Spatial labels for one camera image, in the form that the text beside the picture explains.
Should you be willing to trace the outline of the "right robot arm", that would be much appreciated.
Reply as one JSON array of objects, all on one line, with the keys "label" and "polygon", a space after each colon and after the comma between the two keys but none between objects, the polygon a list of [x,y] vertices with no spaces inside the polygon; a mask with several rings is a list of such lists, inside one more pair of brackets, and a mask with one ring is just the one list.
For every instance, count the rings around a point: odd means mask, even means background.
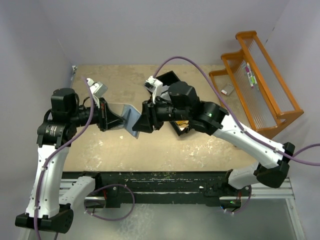
[{"label": "right robot arm", "polygon": [[168,96],[170,100],[156,96],[144,101],[141,116],[132,130],[152,133],[159,130],[164,122],[188,121],[195,131],[227,141],[252,156],[256,163],[232,169],[226,174],[222,190],[228,196],[256,183],[274,189],[282,185],[290,168],[285,155],[293,155],[293,144],[272,141],[241,123],[237,124],[222,106],[201,101],[195,88],[186,82],[171,84]]}]

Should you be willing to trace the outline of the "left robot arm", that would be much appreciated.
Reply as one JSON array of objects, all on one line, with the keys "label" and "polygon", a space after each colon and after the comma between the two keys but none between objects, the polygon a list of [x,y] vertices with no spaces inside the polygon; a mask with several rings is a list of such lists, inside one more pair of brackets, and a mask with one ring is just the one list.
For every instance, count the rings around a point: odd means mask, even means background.
[{"label": "left robot arm", "polygon": [[60,196],[67,155],[72,142],[81,135],[77,128],[86,130],[90,125],[97,125],[100,131],[105,132],[124,123],[124,119],[113,113],[102,97],[107,91],[106,86],[95,83],[89,89],[89,107],[80,104],[79,96],[72,88],[53,92],[51,109],[37,129],[36,177],[25,212],[15,218],[17,227],[65,234],[73,222],[74,208],[83,202],[87,194],[98,196],[103,191],[101,177],[90,173],[78,178]]}]

